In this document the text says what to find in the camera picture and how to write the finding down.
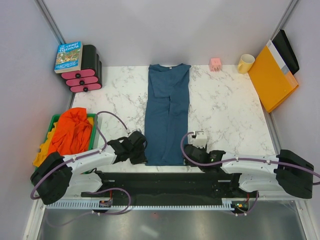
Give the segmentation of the blue t shirt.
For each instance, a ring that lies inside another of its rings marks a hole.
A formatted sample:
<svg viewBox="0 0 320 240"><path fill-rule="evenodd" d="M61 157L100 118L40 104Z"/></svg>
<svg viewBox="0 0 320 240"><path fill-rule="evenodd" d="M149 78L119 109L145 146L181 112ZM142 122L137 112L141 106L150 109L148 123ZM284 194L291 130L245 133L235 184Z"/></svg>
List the blue t shirt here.
<svg viewBox="0 0 320 240"><path fill-rule="evenodd" d="M181 140L188 131L190 65L148 68L144 120L148 166L182 166Z"/></svg>

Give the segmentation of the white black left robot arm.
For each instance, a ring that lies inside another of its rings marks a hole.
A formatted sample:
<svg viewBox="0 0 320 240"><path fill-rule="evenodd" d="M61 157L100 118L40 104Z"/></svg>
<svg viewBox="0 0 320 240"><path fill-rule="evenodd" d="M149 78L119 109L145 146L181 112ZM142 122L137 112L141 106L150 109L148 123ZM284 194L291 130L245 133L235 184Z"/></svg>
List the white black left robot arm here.
<svg viewBox="0 0 320 240"><path fill-rule="evenodd" d="M82 193L104 197L109 193L110 185L95 170L126 160L133 165L143 163L147 145L146 137L136 130L129 136L107 141L100 148L82 153L60 155L53 152L30 177L34 186L31 198L50 205L61 198Z"/></svg>

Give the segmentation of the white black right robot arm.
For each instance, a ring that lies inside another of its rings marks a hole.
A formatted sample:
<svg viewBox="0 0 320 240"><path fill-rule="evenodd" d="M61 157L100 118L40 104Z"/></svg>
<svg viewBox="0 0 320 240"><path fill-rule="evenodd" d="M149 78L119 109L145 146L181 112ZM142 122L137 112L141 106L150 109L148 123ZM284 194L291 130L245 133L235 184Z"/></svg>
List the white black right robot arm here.
<svg viewBox="0 0 320 240"><path fill-rule="evenodd" d="M229 191L235 197L255 191L281 191L301 199L313 196L314 166L290 150L250 156L224 150L207 152L192 144L181 149L185 161L203 172L230 175Z"/></svg>

